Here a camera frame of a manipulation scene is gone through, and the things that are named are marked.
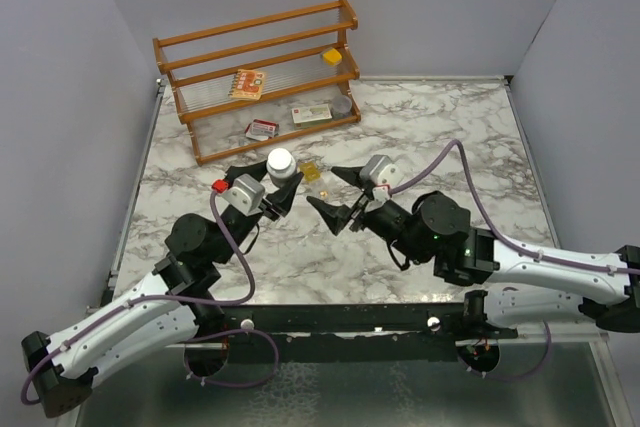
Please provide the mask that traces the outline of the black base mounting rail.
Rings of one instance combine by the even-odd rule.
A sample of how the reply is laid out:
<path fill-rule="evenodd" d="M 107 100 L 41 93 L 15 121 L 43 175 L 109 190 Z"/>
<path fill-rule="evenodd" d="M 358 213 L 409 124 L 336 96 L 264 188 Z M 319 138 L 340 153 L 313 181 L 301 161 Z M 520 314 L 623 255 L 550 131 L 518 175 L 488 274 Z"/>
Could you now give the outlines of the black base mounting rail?
<path fill-rule="evenodd" d="M 469 300 L 391 304 L 281 304 L 228 307 L 187 345 L 188 360 L 209 364 L 453 361 L 456 345 L 514 339 L 490 326 Z"/>

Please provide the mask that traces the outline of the orange spiral notebook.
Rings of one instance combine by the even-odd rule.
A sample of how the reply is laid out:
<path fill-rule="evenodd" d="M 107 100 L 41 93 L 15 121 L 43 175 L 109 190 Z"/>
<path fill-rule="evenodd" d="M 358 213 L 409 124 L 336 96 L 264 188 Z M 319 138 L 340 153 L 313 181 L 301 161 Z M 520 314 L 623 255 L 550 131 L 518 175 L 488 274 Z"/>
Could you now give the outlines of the orange spiral notebook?
<path fill-rule="evenodd" d="M 233 77 L 229 97 L 237 100 L 259 100 L 262 97 L 266 77 L 263 71 L 239 69 Z"/>

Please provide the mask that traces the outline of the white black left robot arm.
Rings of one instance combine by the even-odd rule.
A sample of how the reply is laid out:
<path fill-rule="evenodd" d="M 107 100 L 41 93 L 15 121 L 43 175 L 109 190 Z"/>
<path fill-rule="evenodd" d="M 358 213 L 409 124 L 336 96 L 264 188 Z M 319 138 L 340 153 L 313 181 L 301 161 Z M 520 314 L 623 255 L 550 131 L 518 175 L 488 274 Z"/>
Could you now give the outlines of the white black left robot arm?
<path fill-rule="evenodd" d="M 278 176 L 266 161 L 230 167 L 211 187 L 213 216 L 180 216 L 165 240 L 166 255 L 141 280 L 73 326 L 22 339 L 27 376 L 21 403 L 56 418 L 145 354 L 214 339 L 224 308 L 256 292 L 241 244 L 262 218 L 288 215 L 302 177 L 297 168 Z"/>

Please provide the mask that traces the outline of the orange wooden shelf rack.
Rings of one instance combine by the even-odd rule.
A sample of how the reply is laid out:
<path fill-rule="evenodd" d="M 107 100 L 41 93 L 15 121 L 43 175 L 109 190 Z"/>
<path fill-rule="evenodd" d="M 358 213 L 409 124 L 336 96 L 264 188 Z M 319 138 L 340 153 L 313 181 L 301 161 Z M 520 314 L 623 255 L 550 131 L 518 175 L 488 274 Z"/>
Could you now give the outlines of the orange wooden shelf rack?
<path fill-rule="evenodd" d="M 356 123 L 351 82 L 360 76 L 348 34 L 358 28 L 348 0 L 156 38 L 156 66 L 199 165 Z M 344 114 L 295 120 L 304 107 L 349 98 Z"/>

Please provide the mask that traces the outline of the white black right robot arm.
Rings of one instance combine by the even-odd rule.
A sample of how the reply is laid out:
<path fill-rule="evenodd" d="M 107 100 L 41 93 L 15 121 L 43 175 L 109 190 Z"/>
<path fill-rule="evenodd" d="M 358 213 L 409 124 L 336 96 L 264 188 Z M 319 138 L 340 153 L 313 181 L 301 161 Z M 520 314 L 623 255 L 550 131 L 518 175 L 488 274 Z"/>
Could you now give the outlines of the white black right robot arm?
<path fill-rule="evenodd" d="M 405 210 L 391 198 L 402 175 L 386 156 L 331 171 L 361 195 L 350 206 L 308 197 L 329 230 L 369 230 L 400 270 L 432 263 L 434 276 L 467 288 L 459 314 L 467 336 L 538 321 L 590 321 L 610 332 L 638 332 L 638 248 L 584 254 L 501 237 L 472 227 L 469 210 L 439 191 Z"/>

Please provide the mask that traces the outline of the white pill bottle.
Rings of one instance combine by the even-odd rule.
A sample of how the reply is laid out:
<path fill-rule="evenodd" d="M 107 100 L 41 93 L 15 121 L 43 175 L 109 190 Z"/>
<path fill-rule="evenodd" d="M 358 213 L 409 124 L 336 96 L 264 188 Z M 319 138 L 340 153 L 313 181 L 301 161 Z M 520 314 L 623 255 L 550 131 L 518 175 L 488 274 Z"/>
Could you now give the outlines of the white pill bottle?
<path fill-rule="evenodd" d="M 282 187 L 297 173 L 297 165 L 293 155 L 284 148 L 275 148 L 269 153 L 266 169 L 276 187 Z"/>

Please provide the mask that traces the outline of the green stapler box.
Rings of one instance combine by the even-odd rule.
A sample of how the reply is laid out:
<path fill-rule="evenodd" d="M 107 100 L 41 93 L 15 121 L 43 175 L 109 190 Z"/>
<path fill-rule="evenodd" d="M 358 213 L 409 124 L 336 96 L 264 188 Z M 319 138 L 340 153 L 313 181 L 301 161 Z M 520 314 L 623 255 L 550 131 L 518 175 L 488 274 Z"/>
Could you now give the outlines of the green stapler box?
<path fill-rule="evenodd" d="M 294 107 L 291 109 L 291 116 L 297 129 L 308 128 L 333 120 L 328 104 Z"/>

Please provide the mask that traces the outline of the red white staple box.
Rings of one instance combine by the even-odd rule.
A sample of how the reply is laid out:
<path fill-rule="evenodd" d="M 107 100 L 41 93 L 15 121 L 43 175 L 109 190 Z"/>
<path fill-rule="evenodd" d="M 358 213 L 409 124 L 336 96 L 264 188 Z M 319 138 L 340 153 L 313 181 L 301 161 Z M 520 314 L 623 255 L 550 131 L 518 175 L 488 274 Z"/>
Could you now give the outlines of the red white staple box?
<path fill-rule="evenodd" d="M 253 119 L 245 129 L 245 136 L 254 141 L 266 141 L 276 137 L 279 133 L 279 124 L 271 121 Z"/>

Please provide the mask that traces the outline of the yellow sticky note block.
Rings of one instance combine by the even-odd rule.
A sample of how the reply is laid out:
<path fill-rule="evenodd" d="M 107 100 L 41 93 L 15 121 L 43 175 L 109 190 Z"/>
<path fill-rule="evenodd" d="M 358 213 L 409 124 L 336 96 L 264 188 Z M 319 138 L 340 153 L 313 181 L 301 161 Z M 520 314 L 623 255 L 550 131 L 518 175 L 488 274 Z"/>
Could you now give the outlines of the yellow sticky note block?
<path fill-rule="evenodd" d="M 343 56 L 337 48 L 328 48 L 321 53 L 321 59 L 329 66 L 337 66 L 342 62 Z"/>

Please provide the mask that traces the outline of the yellow clear pill organizer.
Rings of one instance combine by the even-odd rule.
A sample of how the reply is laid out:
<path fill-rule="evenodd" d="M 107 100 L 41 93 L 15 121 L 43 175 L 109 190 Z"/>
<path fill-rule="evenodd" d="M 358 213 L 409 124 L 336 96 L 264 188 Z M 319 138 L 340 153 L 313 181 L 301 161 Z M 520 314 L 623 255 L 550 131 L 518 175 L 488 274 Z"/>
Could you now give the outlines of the yellow clear pill organizer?
<path fill-rule="evenodd" d="M 330 197 L 329 184 L 316 163 L 313 161 L 301 162 L 298 164 L 298 167 L 303 173 L 303 180 L 308 185 L 310 194 L 321 200 L 328 200 Z M 328 195 L 322 196 L 321 191 L 327 191 Z"/>

